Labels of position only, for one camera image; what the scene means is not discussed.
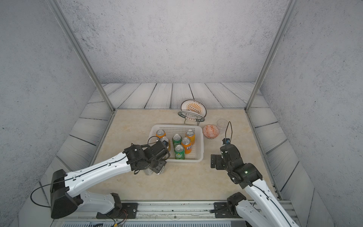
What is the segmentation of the white plastic basket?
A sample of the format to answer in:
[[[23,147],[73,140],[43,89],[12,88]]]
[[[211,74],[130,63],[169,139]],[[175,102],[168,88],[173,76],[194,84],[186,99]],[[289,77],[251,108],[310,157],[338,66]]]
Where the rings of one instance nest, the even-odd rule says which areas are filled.
[[[203,160],[204,155],[204,141],[203,141],[203,132],[202,128],[195,125],[176,125],[176,124],[156,124],[151,128],[149,133],[149,138],[156,136],[158,130],[164,130],[166,133],[166,137],[170,140],[171,143],[171,151],[170,158],[167,160],[168,162],[186,162],[186,163],[198,163]],[[192,145],[192,151],[189,154],[185,155],[185,159],[175,159],[175,152],[172,145],[172,137],[175,134],[179,134],[185,137],[185,133],[188,130],[193,130],[195,133],[195,143]]]

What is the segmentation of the white Monster can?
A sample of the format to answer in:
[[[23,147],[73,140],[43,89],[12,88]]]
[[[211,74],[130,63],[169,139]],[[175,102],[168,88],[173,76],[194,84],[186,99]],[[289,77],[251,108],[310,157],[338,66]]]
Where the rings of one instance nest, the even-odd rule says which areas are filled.
[[[145,173],[145,175],[150,176],[150,175],[154,174],[154,171],[148,168],[148,169],[144,170],[144,173]]]

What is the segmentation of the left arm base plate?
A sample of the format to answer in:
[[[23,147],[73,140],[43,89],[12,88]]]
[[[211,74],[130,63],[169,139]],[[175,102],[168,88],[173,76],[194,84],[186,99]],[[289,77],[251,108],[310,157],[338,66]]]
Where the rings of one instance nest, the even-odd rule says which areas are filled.
[[[138,203],[127,202],[117,204],[114,209],[112,209],[107,214],[97,213],[97,219],[135,219],[138,210]]]

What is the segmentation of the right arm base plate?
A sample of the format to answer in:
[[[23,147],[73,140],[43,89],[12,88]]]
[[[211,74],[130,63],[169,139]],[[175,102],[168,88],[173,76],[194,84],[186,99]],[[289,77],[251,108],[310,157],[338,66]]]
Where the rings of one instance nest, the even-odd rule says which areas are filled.
[[[215,202],[214,209],[210,211],[216,218],[240,218],[236,207],[230,202]]]

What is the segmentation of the green Sprite can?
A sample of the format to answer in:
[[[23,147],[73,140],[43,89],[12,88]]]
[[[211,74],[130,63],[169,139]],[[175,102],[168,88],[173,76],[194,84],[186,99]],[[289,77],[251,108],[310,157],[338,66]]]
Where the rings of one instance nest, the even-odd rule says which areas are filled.
[[[185,149],[183,145],[181,144],[176,145],[174,151],[175,151],[176,160],[185,160]]]

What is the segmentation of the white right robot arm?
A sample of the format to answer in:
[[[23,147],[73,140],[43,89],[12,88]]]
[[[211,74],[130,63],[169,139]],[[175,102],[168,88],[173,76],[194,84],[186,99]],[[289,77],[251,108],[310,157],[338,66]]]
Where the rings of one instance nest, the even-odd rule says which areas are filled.
[[[259,206],[259,212],[242,193],[228,197],[226,206],[211,210],[211,213],[227,212],[232,217],[243,218],[252,227],[297,227],[277,198],[269,189],[256,166],[245,163],[235,145],[224,144],[220,147],[222,164],[234,184],[240,185]]]

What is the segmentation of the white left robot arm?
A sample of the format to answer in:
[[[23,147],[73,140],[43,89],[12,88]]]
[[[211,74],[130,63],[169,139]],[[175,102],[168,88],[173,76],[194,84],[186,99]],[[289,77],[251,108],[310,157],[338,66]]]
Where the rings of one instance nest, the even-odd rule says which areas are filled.
[[[117,193],[95,194],[88,189],[114,176],[149,169],[160,174],[170,152],[161,141],[152,145],[131,144],[116,156],[87,168],[53,173],[50,187],[51,218],[60,219],[80,212],[96,212],[97,218],[125,218],[128,212],[123,208]]]

